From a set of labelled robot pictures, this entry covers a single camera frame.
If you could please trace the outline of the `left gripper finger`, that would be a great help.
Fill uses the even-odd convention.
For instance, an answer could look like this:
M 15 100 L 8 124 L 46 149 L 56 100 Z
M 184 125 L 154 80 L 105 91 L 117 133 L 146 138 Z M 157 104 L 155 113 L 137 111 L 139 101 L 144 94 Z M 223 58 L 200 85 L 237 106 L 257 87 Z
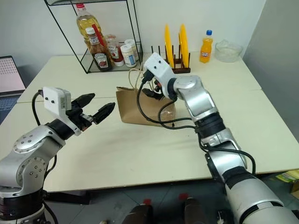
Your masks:
M 83 94 L 74 100 L 74 105 L 78 108 L 84 108 L 95 97 L 95 93 Z
M 101 123 L 104 119 L 106 119 L 114 110 L 115 102 L 105 104 L 102 106 L 97 113 L 93 115 L 93 122 L 95 124 Z

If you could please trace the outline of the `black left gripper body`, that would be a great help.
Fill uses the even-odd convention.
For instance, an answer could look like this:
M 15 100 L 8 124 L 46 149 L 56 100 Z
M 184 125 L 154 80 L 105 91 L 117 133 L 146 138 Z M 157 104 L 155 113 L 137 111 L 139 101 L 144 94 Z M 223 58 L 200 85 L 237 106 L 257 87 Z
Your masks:
M 92 125 L 91 118 L 83 117 L 83 108 L 88 104 L 89 102 L 73 100 L 71 102 L 71 109 L 66 111 L 67 117 L 79 128 L 80 131 L 85 131 Z

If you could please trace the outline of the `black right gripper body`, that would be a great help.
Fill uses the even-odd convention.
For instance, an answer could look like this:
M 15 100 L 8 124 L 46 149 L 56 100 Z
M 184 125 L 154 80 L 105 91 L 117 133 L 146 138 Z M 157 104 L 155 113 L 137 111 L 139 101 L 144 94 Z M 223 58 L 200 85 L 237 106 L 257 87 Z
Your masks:
M 152 86 L 152 90 L 155 92 L 155 93 L 159 93 L 159 94 L 163 94 L 163 90 L 162 90 L 162 85 L 160 84 L 159 81 L 157 81 L 156 79 L 152 79 L 150 81 L 150 84 Z

